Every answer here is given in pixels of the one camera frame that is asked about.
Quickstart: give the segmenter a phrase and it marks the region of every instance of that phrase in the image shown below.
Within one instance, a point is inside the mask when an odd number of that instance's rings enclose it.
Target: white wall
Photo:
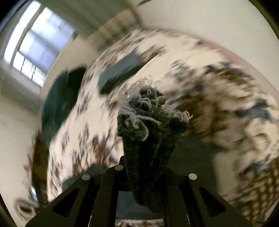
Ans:
[[[279,41],[248,0],[151,0],[137,10],[146,26],[189,32],[226,47],[279,90]]]
[[[25,226],[13,203],[18,197],[28,198],[22,180],[23,165],[32,150],[32,138],[39,126],[36,116],[16,102],[0,94],[0,193],[17,226]]]
[[[99,56],[99,51],[78,36],[67,44],[57,57],[47,74],[47,79],[41,89],[40,97],[45,99],[56,77],[64,70],[74,69],[80,65],[91,65]]]

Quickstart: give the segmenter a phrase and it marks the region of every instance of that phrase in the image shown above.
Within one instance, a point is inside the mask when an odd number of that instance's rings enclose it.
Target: white patterned fabric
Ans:
[[[129,33],[87,69],[77,103],[50,144],[49,201],[62,192],[64,180],[94,163],[114,166],[123,155],[122,141],[117,136],[119,88],[109,96],[101,96],[97,83],[107,67],[134,49],[149,62],[122,87],[150,78],[168,103],[180,111],[189,111],[193,118],[188,134],[200,135],[204,141],[222,147],[224,154],[233,154],[224,167],[227,170],[220,170],[222,157],[215,159],[217,186],[231,204],[240,201],[249,184],[246,173],[261,174],[278,156],[278,105],[254,80],[259,72],[245,61],[193,36],[162,30]],[[233,182],[229,186],[228,176]],[[248,197],[251,203],[257,200]],[[267,207],[253,214],[251,206],[249,214],[244,215],[254,220]]]

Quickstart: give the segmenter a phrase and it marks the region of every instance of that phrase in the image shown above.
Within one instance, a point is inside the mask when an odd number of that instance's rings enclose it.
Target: black metal bracket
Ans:
[[[165,227],[252,226],[195,174],[182,177],[167,170],[158,184]],[[26,227],[113,227],[118,192],[130,190],[122,156],[102,175],[82,175]]]

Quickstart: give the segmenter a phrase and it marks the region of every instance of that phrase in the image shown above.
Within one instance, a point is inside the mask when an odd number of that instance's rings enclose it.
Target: dark green fabric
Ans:
[[[207,186],[216,190],[213,157],[222,151],[223,149],[216,144],[203,142],[199,136],[184,136],[176,145],[168,168],[184,176],[195,173]]]
[[[116,86],[136,74],[145,63],[133,51],[115,65],[107,68],[99,77],[100,94],[109,94]]]
[[[42,136],[46,147],[76,104],[85,67],[63,72],[53,83],[42,106]]]

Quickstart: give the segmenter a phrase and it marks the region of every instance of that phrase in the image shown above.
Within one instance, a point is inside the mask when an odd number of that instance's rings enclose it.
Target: metal rivet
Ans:
[[[194,173],[190,173],[188,176],[191,180],[196,180],[198,178],[197,175],[195,175]]]
[[[86,174],[82,175],[81,178],[82,178],[82,180],[87,181],[90,179],[90,175],[88,173],[86,173]]]
[[[117,165],[116,167],[115,167],[115,169],[117,170],[117,171],[120,171],[120,170],[123,170],[123,166],[122,165]]]

